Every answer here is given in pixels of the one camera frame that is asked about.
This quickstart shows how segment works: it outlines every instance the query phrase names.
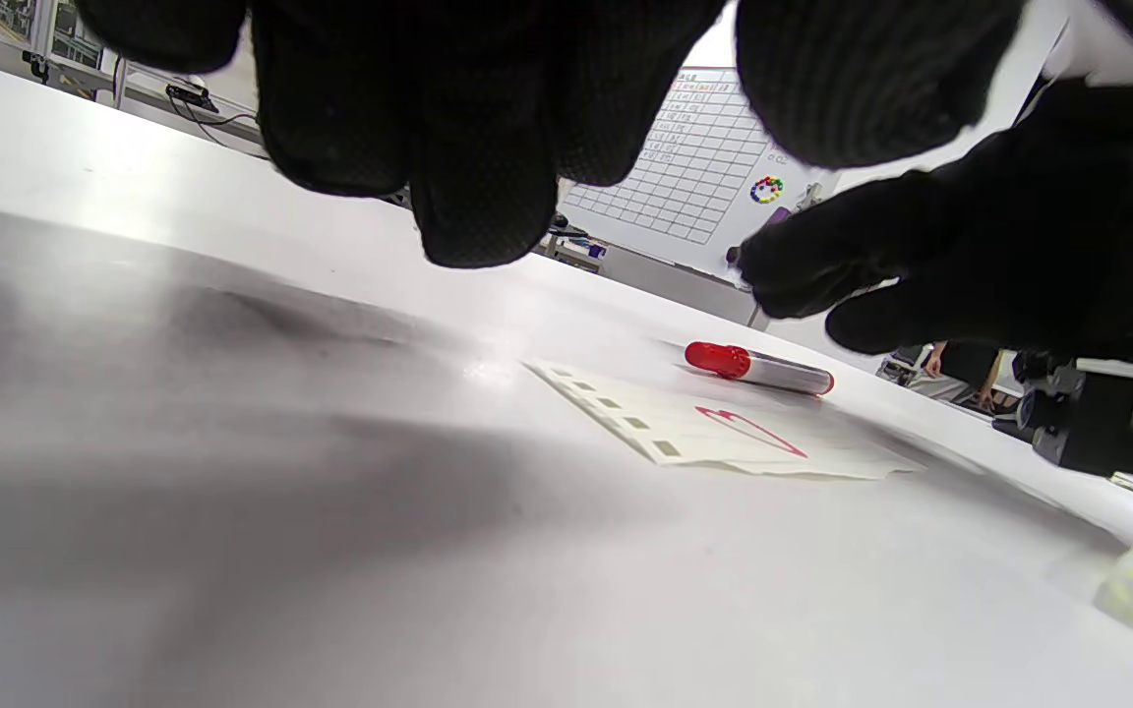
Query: glove finger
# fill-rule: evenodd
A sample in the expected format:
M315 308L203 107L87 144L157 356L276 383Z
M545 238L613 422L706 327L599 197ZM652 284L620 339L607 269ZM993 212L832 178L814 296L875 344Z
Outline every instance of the glove finger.
M741 0L736 60L768 133L833 169L949 143L980 120L1022 0Z
M881 280L884 279L876 278L867 265L842 265L801 287L752 287L751 293L768 317L800 318L824 313L854 292L864 287L874 287Z
M1002 344L1007 339L997 322L1002 314L988 301L939 273L851 297L833 308L824 330L833 341L863 355L949 339Z
M347 197L404 187L409 127L397 27L382 3L253 5L257 120L288 179Z
M918 173L860 185L759 229L742 244L738 267L767 296L773 317L827 309L949 248L932 189L929 176Z
M632 169L649 126L724 0L560 3L550 75L557 174L611 185Z
M1040 234L1062 234L1066 225L1036 221ZM842 347L867 355L948 339L1077 353L1090 342L1133 336L1130 233L1085 228L1076 246L1064 237L1030 239L1029 245L1031 254L1010 262L1004 278L989 242L965 239L947 258L896 285L840 304L828 315L827 332Z
M433 264L509 264L548 229L557 199L544 1L418 5L414 215Z
M229 63L247 17L244 0L77 0L77 10L130 60L182 72Z

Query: red marker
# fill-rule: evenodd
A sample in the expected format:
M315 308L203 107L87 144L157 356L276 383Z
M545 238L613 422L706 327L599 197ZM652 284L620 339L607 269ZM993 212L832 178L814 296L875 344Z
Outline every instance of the red marker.
M699 369L716 373L726 379L743 381L772 389L824 395L833 390L833 375L824 369L807 367L767 353L696 341L684 349L684 360Z

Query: gloved hand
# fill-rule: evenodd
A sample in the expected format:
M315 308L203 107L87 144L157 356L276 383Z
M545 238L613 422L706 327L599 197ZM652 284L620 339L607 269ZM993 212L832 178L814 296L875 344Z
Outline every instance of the gloved hand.
M555 176L608 185L641 152L725 0L77 0L112 49L172 71L229 62L252 16L265 148L342 196L408 181L428 259L506 264ZM741 0L738 69L780 144L874 164L979 120L1022 0Z
M957 162L768 225L738 265L770 317L832 308L832 339L868 355L961 339L1133 360L1133 88L1060 82Z

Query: white table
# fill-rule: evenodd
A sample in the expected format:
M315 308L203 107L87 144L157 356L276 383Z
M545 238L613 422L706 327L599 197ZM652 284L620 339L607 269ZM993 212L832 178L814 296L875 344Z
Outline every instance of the white table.
M657 469L520 366L691 338L833 367L0 75L0 707L1133 705L1131 493L846 366L948 461Z

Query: metal frame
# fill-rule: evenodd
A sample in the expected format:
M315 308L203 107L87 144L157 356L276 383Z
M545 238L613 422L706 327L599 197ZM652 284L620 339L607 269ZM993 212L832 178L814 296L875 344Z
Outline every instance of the metal frame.
M174 86L185 85L185 82L180 82L167 72L156 71L154 69L139 66L139 63L133 63L129 62L129 60L122 59L120 66L117 67L117 71L114 71L114 76L109 76L107 72L100 71L99 69L86 67L85 63L73 62L70 59L51 56L49 52L40 52L37 49L41 49L41 46L49 43L49 41L54 41L54 18L56 12L58 12L59 5L57 0L37 0L37 5L34 8L44 8L46 10L45 17L49 22L45 24L45 31L36 31L37 22L40 22L43 15L35 14L34 26L28 27L28 37L31 37L31 41L28 41L28 43L23 43L23 41L0 37L0 45L3 45L3 50L12 50L12 52L17 53L23 52L24 60L26 60L26 62L36 63L37 71L50 72L50 69L54 69L57 75L62 76L63 79L66 79L66 89L86 91L86 93L90 94L97 93L99 91L109 91L112 93L113 108L120 108L126 99L130 99L145 104L145 106L156 108L167 113L174 113L174 108L172 108L172 103L165 94L129 84L131 67L133 71L156 78L162 82L162 84ZM49 80L44 80L44 84L49 84ZM219 95L212 95L212 102L216 103L218 106L224 108L227 113L222 116L221 113L206 111L206 109L203 108L190 108L195 112L195 116L203 118L203 120L212 121L220 121L225 117L237 116L237 113L250 113L252 116L255 116L257 112L254 108L242 106L242 104L235 103L233 101L221 99ZM265 147L265 142L261 138L261 129L255 125L233 121L224 125L212 125L205 127L208 130L219 130L221 134L232 136L232 138L247 139L248 143L252 143L253 145Z

